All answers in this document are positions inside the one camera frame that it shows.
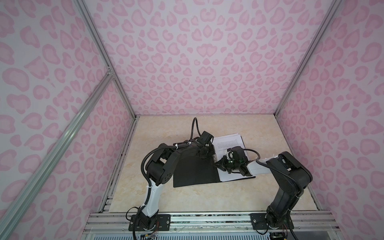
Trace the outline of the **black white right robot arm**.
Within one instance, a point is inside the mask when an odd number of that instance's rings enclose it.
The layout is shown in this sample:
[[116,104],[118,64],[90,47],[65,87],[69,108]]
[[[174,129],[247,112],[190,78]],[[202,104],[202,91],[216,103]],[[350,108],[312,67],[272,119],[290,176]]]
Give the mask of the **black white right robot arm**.
[[262,160],[257,151],[239,146],[227,149],[224,156],[214,163],[222,172],[244,177],[257,175],[255,165],[269,169],[279,186],[274,200],[267,207],[263,225],[267,229],[279,229],[284,225],[292,227],[291,211],[312,182],[312,174],[289,152]]

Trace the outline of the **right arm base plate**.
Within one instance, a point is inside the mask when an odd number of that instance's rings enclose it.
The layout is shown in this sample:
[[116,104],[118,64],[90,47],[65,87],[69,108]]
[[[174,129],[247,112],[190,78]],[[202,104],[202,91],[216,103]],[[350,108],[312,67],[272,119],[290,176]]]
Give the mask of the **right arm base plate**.
[[289,214],[276,217],[271,213],[252,213],[250,214],[253,230],[293,230],[294,224]]

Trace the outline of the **orange and black folder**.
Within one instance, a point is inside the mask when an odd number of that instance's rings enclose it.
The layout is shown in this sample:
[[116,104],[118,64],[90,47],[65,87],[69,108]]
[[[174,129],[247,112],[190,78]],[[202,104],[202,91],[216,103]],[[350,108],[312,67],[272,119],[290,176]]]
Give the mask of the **orange and black folder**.
[[207,159],[192,156],[179,160],[173,175],[173,187],[224,183],[219,180],[218,168],[214,166],[215,158],[216,154]]

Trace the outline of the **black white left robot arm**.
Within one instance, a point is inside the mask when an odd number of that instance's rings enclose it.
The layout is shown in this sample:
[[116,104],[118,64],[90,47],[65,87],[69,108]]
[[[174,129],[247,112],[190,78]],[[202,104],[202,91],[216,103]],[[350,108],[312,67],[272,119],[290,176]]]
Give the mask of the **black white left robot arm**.
[[146,155],[141,166],[148,182],[147,197],[140,216],[151,219],[159,212],[160,196],[164,185],[174,179],[174,187],[216,183],[219,179],[214,168],[215,148],[210,142],[195,140],[161,144]]

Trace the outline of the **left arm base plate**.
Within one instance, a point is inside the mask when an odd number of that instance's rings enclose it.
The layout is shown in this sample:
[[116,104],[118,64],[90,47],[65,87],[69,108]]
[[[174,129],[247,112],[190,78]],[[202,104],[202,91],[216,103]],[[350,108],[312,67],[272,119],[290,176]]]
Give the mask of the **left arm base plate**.
[[155,214],[152,217],[147,217],[144,214],[139,214],[139,217],[133,215],[129,224],[129,231],[169,231],[171,224],[171,215]]

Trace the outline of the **white paper sheet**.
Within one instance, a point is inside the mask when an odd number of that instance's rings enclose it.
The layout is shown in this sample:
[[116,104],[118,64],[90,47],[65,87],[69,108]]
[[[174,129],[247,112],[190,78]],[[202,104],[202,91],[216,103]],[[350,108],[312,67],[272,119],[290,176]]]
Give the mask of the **white paper sheet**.
[[[245,148],[244,142],[240,134],[231,134],[221,137],[215,137],[213,141],[213,145],[215,147],[216,158],[215,162],[221,160],[221,158],[227,154],[227,149],[232,147],[242,147]],[[241,174],[229,174],[227,171],[222,171],[218,169],[218,175],[220,182],[231,182],[242,179],[252,179],[254,177],[245,177]]]

